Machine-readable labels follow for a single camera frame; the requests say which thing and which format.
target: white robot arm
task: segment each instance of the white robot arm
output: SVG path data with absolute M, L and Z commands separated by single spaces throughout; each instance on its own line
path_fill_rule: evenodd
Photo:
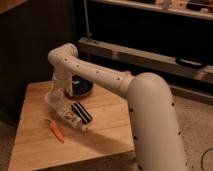
M 62 99 L 61 95 L 57 95 L 57 90 L 70 86 L 72 74 L 92 81 L 127 100 L 139 170 L 188 171 L 168 84 L 153 73 L 134 77 L 81 61 L 74 57 L 76 54 L 77 49 L 72 44 L 65 44 L 49 53 L 49 61 L 54 66 L 55 88 L 46 101 L 55 97 L 53 99 L 57 105 L 49 104 L 56 111 L 61 109 Z

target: orange carrot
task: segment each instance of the orange carrot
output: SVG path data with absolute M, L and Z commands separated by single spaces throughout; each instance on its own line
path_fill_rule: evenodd
M 62 134 L 61 130 L 59 129 L 57 123 L 54 120 L 50 120 L 50 129 L 55 134 L 56 138 L 58 138 L 59 141 L 64 143 L 64 135 Z

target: wooden tabletop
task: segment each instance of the wooden tabletop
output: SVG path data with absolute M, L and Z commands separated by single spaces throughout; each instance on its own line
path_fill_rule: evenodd
M 0 1 L 0 14 L 7 12 L 24 2 L 27 2 L 27 0 L 1 0 Z
M 126 101 L 94 85 L 79 101 L 92 115 L 88 131 L 73 130 L 45 104 L 51 82 L 30 84 L 26 91 L 9 170 L 49 168 L 133 150 Z M 66 104 L 73 101 L 65 99 Z M 54 118 L 65 135 L 65 143 L 50 131 L 45 118 Z

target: floor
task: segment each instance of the floor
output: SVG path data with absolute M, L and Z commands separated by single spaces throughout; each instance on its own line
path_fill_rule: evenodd
M 202 154 L 213 147 L 213 105 L 175 97 L 176 110 L 190 171 L 200 171 Z M 0 122 L 0 171 L 6 171 L 16 130 Z M 203 159 L 205 171 L 213 170 L 213 151 Z M 44 169 L 45 171 L 136 171 L 134 152 Z

